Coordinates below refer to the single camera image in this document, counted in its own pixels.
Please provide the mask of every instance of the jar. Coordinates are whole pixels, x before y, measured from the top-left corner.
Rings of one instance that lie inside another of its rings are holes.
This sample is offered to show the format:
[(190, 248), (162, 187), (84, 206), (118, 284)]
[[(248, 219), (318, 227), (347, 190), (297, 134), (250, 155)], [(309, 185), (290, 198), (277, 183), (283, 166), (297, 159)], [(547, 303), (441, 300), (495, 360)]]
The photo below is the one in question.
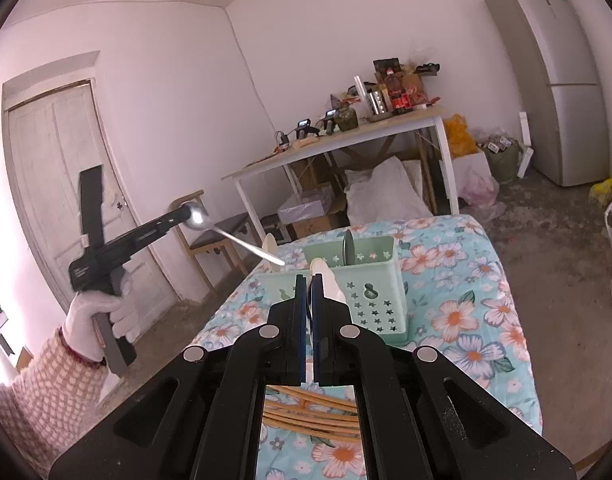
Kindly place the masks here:
[(339, 129), (343, 132), (354, 130), (359, 126), (357, 122), (357, 112), (350, 106), (340, 108), (335, 114), (335, 124), (339, 126)]

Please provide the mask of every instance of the yellow plastic bag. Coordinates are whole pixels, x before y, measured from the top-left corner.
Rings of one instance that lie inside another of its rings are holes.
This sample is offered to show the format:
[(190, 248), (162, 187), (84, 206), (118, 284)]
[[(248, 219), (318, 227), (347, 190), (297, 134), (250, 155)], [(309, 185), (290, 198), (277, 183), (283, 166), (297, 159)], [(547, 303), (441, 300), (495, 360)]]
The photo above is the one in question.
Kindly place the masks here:
[(590, 189), (590, 198), (597, 200), (602, 207), (606, 207), (612, 201), (612, 175), (603, 182), (595, 184)]
[(451, 158), (478, 152), (477, 144), (468, 133), (468, 124), (463, 116), (455, 114), (450, 119), (445, 120), (444, 128), (446, 129), (446, 137), (448, 137)]

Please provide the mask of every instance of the black handle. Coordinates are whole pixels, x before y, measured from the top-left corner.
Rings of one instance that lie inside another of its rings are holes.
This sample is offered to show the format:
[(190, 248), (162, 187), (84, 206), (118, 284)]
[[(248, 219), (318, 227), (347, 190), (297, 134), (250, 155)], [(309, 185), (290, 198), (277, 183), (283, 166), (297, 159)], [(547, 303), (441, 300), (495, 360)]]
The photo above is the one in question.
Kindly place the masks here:
[[(125, 273), (123, 267), (117, 267), (112, 270), (109, 276), (104, 276), (97, 280), (91, 286), (88, 286), (86, 290), (99, 290), (106, 294), (121, 296), (121, 283)], [(97, 325), (99, 335), (104, 343), (103, 350), (106, 365), (113, 374), (122, 377), (126, 370), (128, 370), (128, 365), (137, 358), (134, 346), (124, 336), (119, 339), (115, 338), (113, 326), (110, 323), (110, 314), (105, 312), (95, 314), (93, 321)]]

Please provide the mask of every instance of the pink checkered sleeve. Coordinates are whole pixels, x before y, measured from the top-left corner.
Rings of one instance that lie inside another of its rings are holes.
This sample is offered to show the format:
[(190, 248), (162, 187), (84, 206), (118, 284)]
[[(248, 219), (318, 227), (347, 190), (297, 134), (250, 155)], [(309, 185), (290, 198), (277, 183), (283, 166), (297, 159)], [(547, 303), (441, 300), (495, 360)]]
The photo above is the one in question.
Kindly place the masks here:
[(57, 331), (10, 386), (0, 385), (0, 423), (44, 478), (81, 436), (82, 420), (99, 400), (107, 373), (78, 357)]

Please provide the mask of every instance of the table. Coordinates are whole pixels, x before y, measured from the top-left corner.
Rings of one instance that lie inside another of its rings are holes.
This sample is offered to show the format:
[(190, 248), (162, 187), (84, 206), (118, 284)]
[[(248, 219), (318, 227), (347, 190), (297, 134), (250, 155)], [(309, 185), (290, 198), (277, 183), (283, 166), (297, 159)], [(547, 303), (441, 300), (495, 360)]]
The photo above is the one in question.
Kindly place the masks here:
[(405, 132), (414, 132), (422, 128), (430, 128), (431, 131), (434, 130), (435, 133), (433, 145), (439, 149), (444, 162), (442, 178), (444, 180), (446, 196), (450, 203), (451, 214), (457, 215), (460, 211), (457, 203), (457, 186), (455, 185), (455, 177), (452, 170), (452, 160), (448, 148), (446, 130), (444, 129), (444, 122), (442, 121), (442, 115), (445, 113), (447, 113), (445, 108), (435, 105), (425, 110), (416, 110), (405, 115), (394, 116), (378, 123), (363, 124), (350, 132), (337, 132), (331, 136), (322, 136), (313, 144), (278, 153), (265, 160), (251, 164), (235, 173), (228, 174), (224, 176), (222, 180), (232, 179), (235, 182), (235, 186), (246, 207), (246, 211), (248, 211), (250, 215), (251, 222), (255, 226), (259, 236), (264, 238), (266, 233), (259, 220), (259, 216), (257, 216), (241, 183), (245, 178), (282, 167), (286, 172), (292, 189), (298, 194), (300, 192), (299, 184), (289, 166), (292, 162), (321, 154), (328, 156), (328, 152), (359, 144), (360, 142), (366, 142), (367, 140), (381, 139), (382, 137), (393, 136)]
[[(484, 229), (470, 216), (436, 216), (377, 222), (351, 228), (353, 237), (389, 235), (398, 240), (398, 258), (412, 326), (404, 346), (437, 348), (511, 412), (542, 432), (540, 404), (528, 347), (504, 269)], [(307, 269), (304, 247), (337, 240), (346, 228), (281, 245), (286, 270)], [(212, 351), (234, 343), (266, 322), (271, 301), (258, 275), (261, 262), (217, 310), (192, 344)], [(347, 298), (350, 308), (366, 300)], [(354, 400), (352, 386), (313, 383), (312, 358), (306, 359), (302, 389)], [(268, 389), (266, 399), (296, 404), (295, 397)], [(339, 460), (333, 462), (335, 455)], [(414, 478), (416, 471), (405, 472)], [(262, 425), (257, 457), (260, 480), (366, 480), (360, 444), (346, 444)]]

